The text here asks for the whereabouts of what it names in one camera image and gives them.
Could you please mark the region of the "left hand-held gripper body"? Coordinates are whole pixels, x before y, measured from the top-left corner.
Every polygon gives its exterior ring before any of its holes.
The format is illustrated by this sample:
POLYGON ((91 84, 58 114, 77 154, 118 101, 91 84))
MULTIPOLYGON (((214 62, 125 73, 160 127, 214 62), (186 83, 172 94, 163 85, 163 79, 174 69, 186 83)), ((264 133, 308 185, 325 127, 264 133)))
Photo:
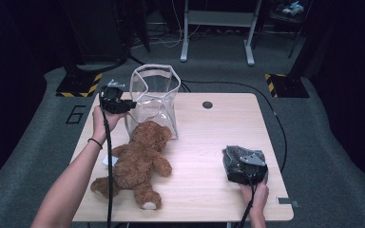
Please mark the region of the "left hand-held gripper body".
POLYGON ((120 84, 115 80, 110 80, 106 85, 101 87, 99 93, 100 107, 112 114, 117 114, 117 109, 125 108, 123 105, 123 91, 120 84))

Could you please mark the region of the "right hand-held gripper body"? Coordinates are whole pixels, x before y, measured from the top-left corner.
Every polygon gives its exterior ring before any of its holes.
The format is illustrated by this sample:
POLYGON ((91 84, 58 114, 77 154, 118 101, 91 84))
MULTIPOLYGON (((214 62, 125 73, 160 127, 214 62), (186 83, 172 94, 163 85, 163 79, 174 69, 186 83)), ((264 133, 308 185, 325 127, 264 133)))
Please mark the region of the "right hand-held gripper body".
POLYGON ((267 164, 257 154, 233 157, 227 165, 227 178, 244 185, 262 182, 267 172, 267 164))

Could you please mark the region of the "grey fluffy towel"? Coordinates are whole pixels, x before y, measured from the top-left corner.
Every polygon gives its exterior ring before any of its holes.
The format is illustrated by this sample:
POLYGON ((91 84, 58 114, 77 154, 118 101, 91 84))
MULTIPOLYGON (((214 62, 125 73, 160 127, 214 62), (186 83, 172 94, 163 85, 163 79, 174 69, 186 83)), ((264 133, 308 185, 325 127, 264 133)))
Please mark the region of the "grey fluffy towel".
POLYGON ((226 146, 222 150, 222 154, 223 154, 222 163, 223 163, 226 175, 227 175, 227 165, 229 164, 229 162, 231 162, 233 157, 257 154, 265 162, 264 155, 260 150, 250 150, 250 149, 238 146, 238 145, 226 146))

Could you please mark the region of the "clear plastic bag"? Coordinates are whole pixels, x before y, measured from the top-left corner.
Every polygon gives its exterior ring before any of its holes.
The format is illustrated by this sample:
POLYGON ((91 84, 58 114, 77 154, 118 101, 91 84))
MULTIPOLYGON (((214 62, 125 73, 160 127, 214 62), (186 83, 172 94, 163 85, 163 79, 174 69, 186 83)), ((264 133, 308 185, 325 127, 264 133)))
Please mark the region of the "clear plastic bag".
POLYGON ((147 64, 137 67, 131 74, 129 98, 136 107, 125 119, 128 134, 138 125, 153 121, 167 126, 172 139, 179 138, 174 101, 182 82, 172 66, 147 64))

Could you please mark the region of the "brown teddy bear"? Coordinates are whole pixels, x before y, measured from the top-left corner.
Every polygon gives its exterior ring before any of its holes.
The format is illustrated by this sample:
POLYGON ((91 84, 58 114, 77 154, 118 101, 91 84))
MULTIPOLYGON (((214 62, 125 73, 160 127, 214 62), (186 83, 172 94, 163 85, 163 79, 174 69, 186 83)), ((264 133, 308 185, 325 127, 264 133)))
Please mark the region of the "brown teddy bear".
POLYGON ((114 147, 111 155, 118 160, 112 167, 112 197, 120 190, 132 190, 143 210, 162 207, 161 195, 151 185, 154 171, 167 178, 172 166, 162 153, 173 134, 167 126, 153 121, 139 123, 131 133, 129 143, 114 147))

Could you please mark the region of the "person's right hand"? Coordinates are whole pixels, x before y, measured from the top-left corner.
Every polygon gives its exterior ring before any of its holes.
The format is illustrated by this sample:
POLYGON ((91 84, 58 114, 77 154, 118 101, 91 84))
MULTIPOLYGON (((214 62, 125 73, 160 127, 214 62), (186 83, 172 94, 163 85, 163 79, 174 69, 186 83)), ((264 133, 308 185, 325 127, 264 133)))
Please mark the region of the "person's right hand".
POLYGON ((244 202, 248 204, 252 200, 252 206, 249 211, 249 218, 263 218, 263 210, 266 205, 266 201, 269 195, 269 188, 263 181, 255 187, 255 192, 252 192, 252 188, 247 185, 240 185, 240 190, 244 199, 244 202))

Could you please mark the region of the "person's left hand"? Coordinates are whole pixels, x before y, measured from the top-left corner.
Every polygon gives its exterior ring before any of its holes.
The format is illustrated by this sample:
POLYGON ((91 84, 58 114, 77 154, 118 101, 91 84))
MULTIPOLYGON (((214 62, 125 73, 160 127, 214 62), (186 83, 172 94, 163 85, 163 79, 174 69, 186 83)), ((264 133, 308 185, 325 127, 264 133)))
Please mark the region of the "person's left hand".
POLYGON ((104 144, 106 141, 106 127, 105 123, 108 125, 109 131, 112 131, 117 122, 126 116, 123 114, 112 114, 110 112, 102 112, 99 106, 95 106, 93 109, 93 133, 92 139, 100 144, 104 144))

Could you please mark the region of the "black stand base yellow stripes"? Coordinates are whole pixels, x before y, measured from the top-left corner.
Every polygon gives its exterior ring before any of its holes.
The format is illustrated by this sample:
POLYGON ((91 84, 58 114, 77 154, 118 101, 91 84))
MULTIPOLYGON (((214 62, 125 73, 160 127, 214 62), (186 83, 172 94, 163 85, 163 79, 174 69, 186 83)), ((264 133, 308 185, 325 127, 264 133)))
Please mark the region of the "black stand base yellow stripes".
POLYGON ((265 79, 272 97, 309 98, 300 79, 292 79, 285 74, 265 74, 265 79))
POLYGON ((60 97, 90 97, 98 87, 102 74, 83 73, 78 77, 66 76, 56 89, 60 97))

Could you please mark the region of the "dark cabinet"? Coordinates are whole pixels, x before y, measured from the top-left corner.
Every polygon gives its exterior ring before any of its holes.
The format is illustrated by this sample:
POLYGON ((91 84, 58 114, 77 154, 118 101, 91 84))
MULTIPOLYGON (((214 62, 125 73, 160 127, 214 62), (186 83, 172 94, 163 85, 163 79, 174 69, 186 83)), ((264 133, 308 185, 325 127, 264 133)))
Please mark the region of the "dark cabinet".
POLYGON ((62 0, 86 64, 122 63, 127 47, 119 0, 62 0))

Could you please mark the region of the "dark curtain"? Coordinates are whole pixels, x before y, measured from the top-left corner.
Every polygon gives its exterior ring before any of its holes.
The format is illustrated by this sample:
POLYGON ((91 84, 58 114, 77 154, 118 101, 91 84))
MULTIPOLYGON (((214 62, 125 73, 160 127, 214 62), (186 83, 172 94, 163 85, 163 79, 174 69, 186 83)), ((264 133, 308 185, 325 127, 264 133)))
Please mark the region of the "dark curtain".
POLYGON ((365 173, 365 0, 315 0, 307 36, 317 29, 328 36, 311 82, 336 139, 365 173))
POLYGON ((0 169, 47 89, 48 0, 0 0, 0 169))

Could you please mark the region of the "blue and white item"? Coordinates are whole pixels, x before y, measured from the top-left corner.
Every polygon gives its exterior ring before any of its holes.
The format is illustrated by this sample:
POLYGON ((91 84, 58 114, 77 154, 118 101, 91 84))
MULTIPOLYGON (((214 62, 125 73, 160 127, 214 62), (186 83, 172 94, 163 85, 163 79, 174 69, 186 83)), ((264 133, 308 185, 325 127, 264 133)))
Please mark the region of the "blue and white item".
POLYGON ((290 14, 291 16, 303 13, 303 11, 304 7, 299 3, 299 1, 293 2, 288 6, 285 6, 282 10, 283 13, 290 14))

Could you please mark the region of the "white metal table frame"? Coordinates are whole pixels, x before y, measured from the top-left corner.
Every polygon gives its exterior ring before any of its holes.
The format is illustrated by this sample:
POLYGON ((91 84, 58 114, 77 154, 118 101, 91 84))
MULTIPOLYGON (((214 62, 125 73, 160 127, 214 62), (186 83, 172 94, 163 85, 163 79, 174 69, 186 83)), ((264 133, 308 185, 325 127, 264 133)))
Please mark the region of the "white metal table frame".
POLYGON ((190 25, 236 27, 249 29, 248 37, 243 41, 243 45, 247 65, 252 67, 255 64, 252 39, 258 22, 261 3, 262 0, 255 0, 255 8, 252 12, 232 12, 192 10, 189 8, 189 0, 184 0, 183 41, 180 61, 183 63, 187 61, 189 50, 188 29, 190 25))

